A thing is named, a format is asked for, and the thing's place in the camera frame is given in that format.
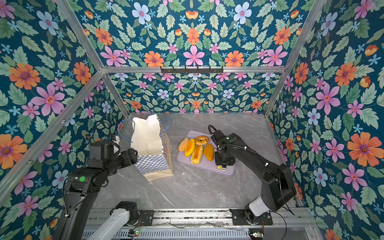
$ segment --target pink flower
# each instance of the pink flower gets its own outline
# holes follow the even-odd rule
[[[357,100],[355,100],[354,102],[353,102],[353,105],[352,104],[348,104],[348,107],[350,108],[348,111],[347,111],[347,113],[348,114],[352,114],[352,116],[353,116],[353,118],[355,118],[356,117],[356,114],[362,114],[362,110],[361,110],[361,108],[364,106],[364,104],[362,104],[362,103],[360,103],[360,104],[358,104],[358,101]]]
[[[131,53],[127,52],[127,50],[120,50],[120,57],[124,57],[125,60],[131,59]]]
[[[99,92],[100,90],[103,90],[103,84],[104,82],[102,80],[100,80],[97,85],[96,85],[96,90]]]
[[[344,154],[341,152],[341,150],[344,149],[344,144],[340,143],[339,145],[337,145],[336,139],[332,139],[332,145],[329,142],[326,142],[325,146],[330,149],[325,154],[327,156],[332,156],[333,162],[337,162],[337,157],[341,159],[345,158]]]
[[[214,53],[218,53],[219,49],[220,47],[217,45],[217,43],[215,43],[215,45],[211,44],[211,48],[209,50],[212,51],[212,54],[214,54]]]
[[[15,17],[11,13],[15,9],[10,5],[6,5],[6,3],[6,0],[0,0],[0,17],[5,18],[6,16],[8,16],[12,19],[15,19]]]
[[[61,151],[61,154],[64,155],[65,152],[70,152],[70,147],[72,146],[72,144],[69,144],[68,141],[65,141],[65,142],[61,142],[60,143],[60,146],[59,147],[59,151]]]
[[[273,51],[272,49],[268,50],[268,58],[265,58],[263,60],[263,63],[269,63],[268,66],[274,66],[283,64],[283,61],[280,58],[285,57],[288,52],[281,52],[283,50],[283,45],[280,45],[276,48],[276,51]]]
[[[182,84],[180,81],[175,83],[175,89],[177,89],[177,90],[184,89],[183,86],[184,86],[184,84]]]
[[[343,173],[348,176],[344,179],[344,182],[346,184],[350,184],[352,182],[353,189],[356,191],[359,190],[360,188],[359,184],[362,185],[363,187],[368,186],[367,182],[364,179],[360,178],[364,176],[364,170],[358,169],[355,172],[355,167],[352,163],[348,165],[348,168],[349,168],[349,171],[346,168],[342,169]]]
[[[365,18],[367,16],[367,12],[375,7],[375,3],[372,0],[361,0],[361,6],[355,8],[355,20],[359,17]]]
[[[142,88],[144,90],[147,89],[147,87],[148,87],[147,83],[146,82],[142,82],[142,81],[139,82],[139,86],[140,86],[140,88]]]
[[[152,82],[152,79],[156,79],[155,73],[143,73],[144,79],[148,79],[150,82]]]
[[[193,64],[194,67],[196,66],[196,64],[203,65],[203,61],[200,58],[204,57],[205,53],[203,52],[198,53],[197,47],[195,45],[192,45],[190,50],[191,50],[191,53],[188,53],[188,52],[183,53],[184,57],[189,58],[185,64],[187,66]]]
[[[264,59],[264,57],[266,57],[268,54],[267,54],[267,51],[262,49],[260,52],[257,53],[257,55],[258,55],[257,58]]]
[[[322,90],[324,88],[323,87],[324,84],[325,84],[324,78],[320,78],[320,79],[317,79],[317,83],[314,86],[317,87],[317,91],[319,91],[320,89]]]
[[[288,92],[291,90],[291,87],[293,87],[293,77],[289,77],[288,76],[288,79],[285,80],[284,84],[286,85],[285,86],[285,90],[288,90]]]
[[[33,181],[30,180],[31,178],[36,177],[37,172],[33,171],[25,175],[20,182],[15,187],[15,194],[18,195],[23,191],[24,186],[25,187],[33,187]]]
[[[220,82],[222,83],[224,80],[228,80],[230,73],[222,73],[216,76],[216,79],[220,79]]]
[[[24,116],[29,115],[31,119],[35,117],[35,115],[40,115],[40,113],[37,111],[39,109],[39,106],[34,106],[33,103],[29,102],[28,106],[24,105],[22,106],[22,109],[25,111],[23,112]]]
[[[352,195],[349,192],[347,192],[347,195],[342,193],[341,196],[344,198],[343,200],[341,200],[341,203],[344,205],[347,205],[348,211],[351,211],[352,209],[354,211],[358,210],[358,208],[355,206],[355,204],[358,203],[358,201],[352,198]]]
[[[35,202],[39,199],[39,197],[34,197],[32,199],[31,195],[28,195],[25,199],[25,202],[19,203],[17,206],[20,208],[18,216],[21,216],[25,213],[26,216],[31,215],[32,209],[35,209],[39,206]]]
[[[168,47],[168,50],[169,50],[169,53],[174,53],[176,54],[176,51],[178,51],[179,49],[176,47],[176,44],[172,45],[171,43],[169,44],[169,47]]]
[[[55,90],[59,90],[60,91],[63,91],[64,88],[67,86],[63,83],[63,79],[58,79],[58,78],[55,78],[55,81],[52,82],[53,85],[55,85]]]
[[[93,95],[95,95],[93,92],[90,92],[89,95],[85,98],[85,102],[87,103],[88,101],[92,102],[93,101]]]
[[[295,91],[292,93],[292,95],[294,96],[293,101],[300,102],[300,97],[303,95],[303,93],[301,93],[301,87],[295,87]]]
[[[64,109],[64,105],[59,102],[59,100],[64,99],[64,93],[55,94],[55,87],[53,84],[48,84],[47,92],[41,87],[37,87],[36,90],[40,94],[40,96],[42,96],[42,98],[34,97],[32,98],[31,103],[38,106],[44,104],[41,109],[41,113],[43,114],[43,116],[47,116],[48,114],[50,114],[51,108],[54,113],[61,113],[61,111]]]
[[[207,84],[209,90],[213,90],[217,88],[216,83],[213,83],[212,81]]]
[[[126,63],[126,61],[120,57],[120,51],[119,50],[114,50],[112,53],[112,50],[108,47],[104,47],[105,52],[101,52],[100,55],[104,58],[108,58],[107,60],[107,65],[112,66],[115,64],[116,67],[120,67],[120,63]]]
[[[238,78],[239,81],[241,81],[243,78],[247,78],[247,75],[246,75],[246,73],[237,73],[235,75],[235,78]]]
[[[52,148],[53,148],[53,144],[52,143],[48,144],[44,152],[39,156],[39,162],[43,162],[45,157],[52,157],[52,152],[48,151],[48,150],[51,150]]]
[[[310,146],[312,147],[311,151],[315,152],[316,154],[319,154],[319,150],[321,150],[321,147],[319,145],[320,141],[317,142],[313,139],[312,143],[310,144]]]
[[[85,114],[89,117],[89,118],[91,118],[91,117],[93,117],[95,114],[93,113],[95,110],[94,109],[92,109],[92,107],[87,107],[87,108],[85,108],[85,110],[87,111]]]
[[[245,81],[243,87],[245,87],[245,89],[251,88],[252,87],[251,80],[249,80],[248,82]]]
[[[317,99],[321,100],[317,106],[316,109],[322,109],[324,107],[325,114],[329,114],[331,112],[331,105],[334,107],[337,107],[340,105],[340,101],[337,98],[333,98],[333,96],[337,95],[339,93],[339,86],[333,87],[331,91],[329,91],[330,86],[328,83],[324,84],[324,93],[316,93]]]

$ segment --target orange flower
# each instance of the orange flower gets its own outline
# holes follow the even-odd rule
[[[191,28],[189,30],[189,33],[187,33],[187,38],[188,38],[187,40],[192,45],[196,45],[196,43],[200,41],[199,37],[200,37],[200,34],[197,32],[195,28]]]
[[[132,101],[131,105],[134,109],[140,109],[141,108],[141,103],[138,103],[137,101]]]
[[[164,66],[164,59],[161,58],[160,53],[155,53],[154,51],[149,51],[144,55],[144,62],[148,64],[148,67],[162,67]]]
[[[12,139],[11,134],[0,135],[0,164],[2,169],[13,167],[13,162],[18,162],[27,150],[26,144],[22,144],[24,140],[15,136]]]
[[[379,50],[379,48],[376,45],[369,45],[365,49],[365,55],[370,56],[370,55],[374,54],[377,50]]]
[[[76,74],[77,81],[81,81],[81,84],[86,84],[91,78],[91,73],[89,72],[88,66],[83,62],[75,63],[76,68],[73,69],[73,73]]]
[[[36,87],[37,83],[40,82],[39,72],[29,64],[24,65],[23,63],[18,63],[17,68],[10,68],[9,79],[12,82],[16,82],[15,85],[19,88],[25,88],[26,90]]]
[[[181,36],[181,29],[177,29],[176,31],[175,31],[175,35],[176,36]]]
[[[112,45],[113,39],[111,37],[111,34],[108,31],[104,31],[103,28],[96,29],[95,35],[98,38],[99,42],[103,43],[104,45]]]
[[[361,132],[360,136],[355,133],[351,137],[352,142],[348,142],[347,148],[351,150],[349,155],[353,160],[358,160],[358,164],[364,167],[368,163],[374,167],[379,164],[377,159],[384,158],[384,150],[377,148],[381,146],[381,141],[377,137],[371,138],[371,134],[368,132]]]
[[[194,108],[196,108],[196,109],[198,109],[200,106],[201,106],[201,103],[200,103],[199,101],[194,101],[194,102],[192,103],[192,107],[194,107]]]
[[[340,240],[339,236],[335,234],[332,229],[327,229],[325,231],[325,237],[327,238],[327,240]]]
[[[293,143],[292,139],[287,138],[287,140],[285,141],[285,146],[287,147],[287,150],[292,151],[294,145],[295,144]]]
[[[295,73],[295,82],[298,84],[302,84],[307,79],[307,74],[309,73],[308,64],[301,63],[300,66],[297,67]]]
[[[341,65],[340,69],[336,71],[337,77],[335,77],[335,81],[337,82],[337,85],[344,86],[349,85],[349,81],[352,81],[356,74],[357,68],[353,66],[353,63],[348,63]]]
[[[301,189],[301,187],[299,187],[299,184],[297,182],[295,182],[295,187],[296,187],[296,191],[297,191],[297,194],[299,195],[300,199],[302,200],[303,199],[303,190]]]
[[[275,44],[283,45],[288,38],[291,36],[291,30],[289,28],[282,28],[280,31],[277,31],[276,36],[273,38]]]
[[[258,109],[259,107],[262,106],[262,104],[263,103],[261,101],[254,101],[251,106],[252,108]]]
[[[239,53],[239,51],[234,51],[233,53],[228,53],[228,57],[225,58],[227,67],[240,67],[241,63],[244,62],[244,55]]]

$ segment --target metal frame bar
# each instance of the metal frame bar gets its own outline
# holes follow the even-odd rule
[[[304,22],[301,34],[299,35],[296,41],[296,44],[293,47],[293,50],[288,58],[288,61],[286,64],[286,71],[281,76],[278,84],[275,87],[275,90],[273,91],[271,98],[269,99],[268,108],[264,113],[265,116],[268,116],[269,113],[271,112],[273,105],[275,104],[281,90],[284,87],[284,82],[288,79],[288,76],[291,73],[294,64],[296,63],[296,60],[299,57],[301,49],[303,48],[305,42],[307,41],[307,38],[314,26],[316,19],[319,17],[319,14],[321,13],[321,10],[325,2],[326,0],[315,0],[315,2],[313,3],[312,8],[308,13],[308,17]]]

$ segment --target floral wallpaper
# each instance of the floral wallpaper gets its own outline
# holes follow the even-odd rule
[[[330,2],[270,125],[324,237],[383,239],[384,1]]]

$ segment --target flower print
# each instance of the flower print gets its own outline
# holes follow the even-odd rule
[[[354,12],[357,13],[355,16],[355,20],[359,17],[365,18],[367,16],[367,12],[375,7],[375,3],[372,0],[361,0],[361,6],[355,8]]]
[[[291,36],[291,30],[289,28],[282,28],[276,32],[276,36],[273,38],[275,44],[283,45],[288,41],[288,38]]]
[[[348,104],[349,110],[347,111],[348,114],[352,114],[353,118],[356,117],[357,114],[362,114],[361,108],[364,106],[364,104],[360,103],[358,104],[358,101],[355,100],[352,104]]]
[[[331,112],[331,105],[337,107],[340,105],[340,100],[338,98],[334,98],[339,93],[340,87],[333,87],[331,91],[329,91],[329,84],[324,84],[323,92],[316,93],[316,98],[321,100],[317,103],[316,109],[322,109],[324,107],[325,114],[329,114]]]
[[[111,105],[108,104],[107,101],[105,101],[103,104],[101,104],[101,106],[103,108],[103,113],[109,113],[110,112]]]
[[[135,9],[132,10],[132,16],[135,18],[139,18],[140,24],[144,25],[145,21],[149,22],[151,20],[150,15],[147,14],[149,9],[146,5],[141,6],[138,2],[135,2],[133,6],[135,7]]]
[[[216,76],[216,79],[220,79],[220,82],[222,83],[224,80],[228,80],[230,73],[221,73]]]
[[[32,198],[31,195],[28,195],[25,199],[25,202],[19,203],[17,207],[20,209],[18,216],[21,216],[25,213],[26,216],[31,215],[32,209],[35,209],[39,206],[36,201],[39,197]]]
[[[30,90],[40,82],[39,72],[29,64],[18,63],[17,67],[11,67],[9,72],[11,73],[9,79],[16,82],[15,86],[18,88],[24,87],[26,90]]]
[[[261,49],[260,52],[257,52],[257,58],[261,58],[261,59],[264,59],[264,57],[268,56],[267,54],[268,51],[264,50],[264,49]]]
[[[314,170],[313,175],[316,177],[314,179],[316,184],[321,184],[323,187],[326,186],[325,181],[328,180],[328,176],[326,173],[323,173],[323,169],[321,167],[317,168],[317,170]]]
[[[38,160],[40,163],[44,161],[45,157],[52,157],[52,152],[49,151],[52,148],[53,148],[53,144],[52,143],[48,144],[48,146],[45,148],[44,152],[39,156]]]
[[[351,136],[352,142],[348,142],[347,148],[351,150],[349,155],[352,160],[358,160],[358,164],[364,167],[367,166],[367,162],[372,166],[379,164],[377,159],[384,158],[384,150],[378,148],[381,146],[381,141],[377,137],[371,138],[371,134],[368,132],[361,132],[360,136],[355,133]]]
[[[22,106],[22,109],[25,111],[23,112],[24,116],[29,115],[31,119],[34,119],[35,115],[40,115],[40,112],[37,110],[39,109],[39,106],[34,106],[33,103],[29,102],[28,106],[24,105]]]
[[[114,50],[112,53],[112,50],[108,46],[104,46],[104,50],[106,53],[101,52],[100,55],[104,58],[108,58],[108,60],[107,60],[108,66],[112,66],[114,64],[116,67],[120,67],[121,66],[120,63],[123,63],[123,64],[126,63],[126,61],[124,59],[119,58],[120,57],[120,51],[119,50]]]
[[[215,43],[215,45],[211,44],[211,48],[209,50],[212,52],[212,54],[214,54],[218,53],[219,49],[220,47],[217,45],[217,43]]]
[[[252,15],[252,10],[248,8],[249,8],[248,2],[243,3],[243,6],[238,4],[235,7],[235,12],[237,13],[233,16],[233,20],[235,21],[240,20],[240,24],[245,24],[245,21],[247,20],[246,18],[249,18]]]
[[[52,181],[52,186],[59,188],[59,189],[62,189],[63,186],[64,186],[64,182],[65,180],[68,178],[68,170],[63,170],[63,172],[61,171],[57,171],[55,173],[55,180]]]
[[[194,45],[191,46],[190,51],[191,53],[188,53],[188,52],[183,53],[184,57],[189,58],[185,64],[187,66],[192,64],[193,66],[196,66],[196,64],[203,65],[203,61],[200,58],[204,57],[205,53],[197,52],[197,47]]]
[[[300,66],[296,68],[295,73],[295,82],[297,84],[302,84],[307,79],[307,74],[309,72],[308,64],[307,63],[301,63]]]
[[[169,47],[168,47],[168,50],[169,50],[169,53],[174,53],[176,54],[176,51],[178,51],[179,49],[176,47],[176,44],[169,44]]]
[[[285,57],[288,52],[281,52],[283,50],[283,46],[278,46],[276,48],[276,51],[273,51],[272,49],[268,49],[267,54],[269,57],[265,58],[263,60],[263,63],[269,63],[268,66],[274,66],[283,64],[283,61],[280,58]]]
[[[40,94],[41,97],[34,97],[31,100],[31,103],[35,105],[43,105],[41,109],[41,113],[43,116],[47,116],[51,113],[51,109],[54,113],[59,114],[64,109],[64,105],[59,102],[60,100],[64,99],[64,93],[56,93],[55,94],[55,87],[53,84],[48,84],[47,91],[45,91],[41,87],[36,88],[37,92]]]
[[[303,95],[303,93],[301,93],[301,87],[299,88],[295,87],[295,91],[292,93],[292,95],[293,95],[293,101],[300,102],[300,97]]]
[[[56,30],[59,29],[59,25],[57,22],[52,21],[52,15],[49,12],[43,14],[40,11],[37,11],[36,15],[41,19],[41,21],[39,21],[40,27],[44,30],[48,29],[49,33],[55,36]]]
[[[353,63],[348,63],[348,65],[344,63],[341,65],[340,69],[336,71],[337,76],[335,77],[335,81],[337,82],[337,85],[349,85],[349,82],[356,77],[356,71],[357,68],[356,66],[353,66]]]
[[[328,31],[331,31],[335,28],[336,18],[337,18],[337,12],[335,12],[333,14],[329,13],[325,17],[325,22],[321,25],[321,30],[323,31],[323,36],[327,35]]]
[[[287,80],[285,80],[285,90],[290,91],[291,87],[293,87],[293,77],[288,76]]]
[[[233,92],[233,90],[230,88],[228,90],[224,90],[223,92],[223,98],[227,98],[227,99],[230,99],[231,96],[235,95],[235,93]]]
[[[165,98],[169,97],[168,91],[163,90],[163,89],[160,89],[159,92],[157,93],[157,95],[160,96],[161,99],[165,99]]]

